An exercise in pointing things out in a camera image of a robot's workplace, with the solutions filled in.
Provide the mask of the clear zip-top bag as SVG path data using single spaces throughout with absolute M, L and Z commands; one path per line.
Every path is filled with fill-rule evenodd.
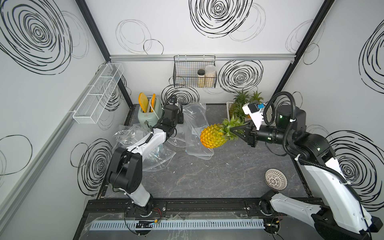
M 144 172 L 165 169 L 176 155 L 176 152 L 164 146 L 167 134 L 161 129 L 144 129 L 139 124 L 120 128 L 114 134 L 116 147 L 127 149 L 131 153 L 139 153 L 142 156 Z
M 206 104 L 191 103 L 183 107 L 186 153 L 203 160 L 210 160 L 212 149 L 203 146 L 200 140 L 202 131 L 208 127 Z
M 183 125 L 178 125 L 175 130 L 176 135 L 174 137 L 170 137 L 167 142 L 174 147 L 177 148 L 185 148 L 186 147 L 186 137 Z

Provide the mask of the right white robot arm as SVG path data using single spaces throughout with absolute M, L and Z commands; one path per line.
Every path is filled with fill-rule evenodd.
M 281 145 L 304 183 L 323 201 L 322 205 L 310 204 L 270 190 L 259 202 L 264 215 L 291 216 L 313 227 L 325 240 L 370 240 L 383 227 L 381 219 L 363 207 L 329 141 L 307 132 L 307 114 L 291 93 L 279 92 L 266 104 L 247 103 L 243 112 L 250 120 L 233 133 L 251 147 L 258 142 Z

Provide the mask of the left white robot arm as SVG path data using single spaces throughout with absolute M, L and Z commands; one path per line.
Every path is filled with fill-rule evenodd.
M 143 161 L 172 137 L 183 121 L 183 107 L 177 95 L 172 94 L 165 101 L 162 117 L 144 138 L 129 147 L 115 149 L 106 175 L 113 189 L 124 192 L 136 206 L 148 209 L 151 194 L 142 185 Z

